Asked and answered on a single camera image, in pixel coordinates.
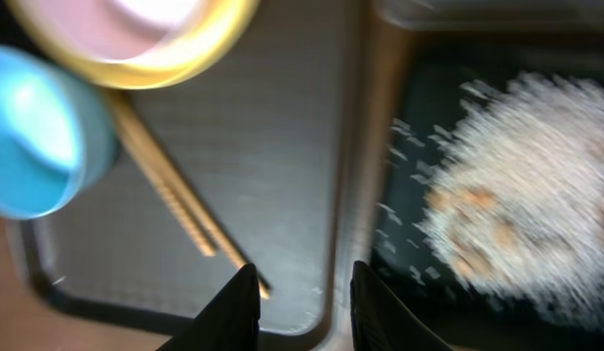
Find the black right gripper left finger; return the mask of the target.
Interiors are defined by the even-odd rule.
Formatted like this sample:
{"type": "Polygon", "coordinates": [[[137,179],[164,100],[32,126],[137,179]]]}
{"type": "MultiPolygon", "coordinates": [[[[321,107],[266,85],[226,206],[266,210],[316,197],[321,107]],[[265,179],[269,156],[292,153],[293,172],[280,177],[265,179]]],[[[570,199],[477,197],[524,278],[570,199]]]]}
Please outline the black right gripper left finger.
{"type": "Polygon", "coordinates": [[[257,351],[261,297],[259,276],[244,265],[196,316],[158,351],[257,351]]]}

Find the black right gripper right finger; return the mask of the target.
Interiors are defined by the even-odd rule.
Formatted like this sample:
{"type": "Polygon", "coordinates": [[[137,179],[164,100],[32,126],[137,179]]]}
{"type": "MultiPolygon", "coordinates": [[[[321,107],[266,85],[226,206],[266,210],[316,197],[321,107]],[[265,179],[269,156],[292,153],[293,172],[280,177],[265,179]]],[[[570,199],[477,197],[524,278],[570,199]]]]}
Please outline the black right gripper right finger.
{"type": "Polygon", "coordinates": [[[451,351],[364,262],[353,264],[350,317],[355,351],[451,351]]]}

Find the light blue bowl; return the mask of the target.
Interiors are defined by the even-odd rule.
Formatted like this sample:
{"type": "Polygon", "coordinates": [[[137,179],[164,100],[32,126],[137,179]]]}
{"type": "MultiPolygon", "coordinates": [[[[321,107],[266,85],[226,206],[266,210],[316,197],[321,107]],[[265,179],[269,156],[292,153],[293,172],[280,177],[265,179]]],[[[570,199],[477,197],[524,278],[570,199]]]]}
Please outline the light blue bowl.
{"type": "Polygon", "coordinates": [[[52,214],[101,179],[118,149],[111,117],[88,83],[0,45],[0,216],[52,214]]]}

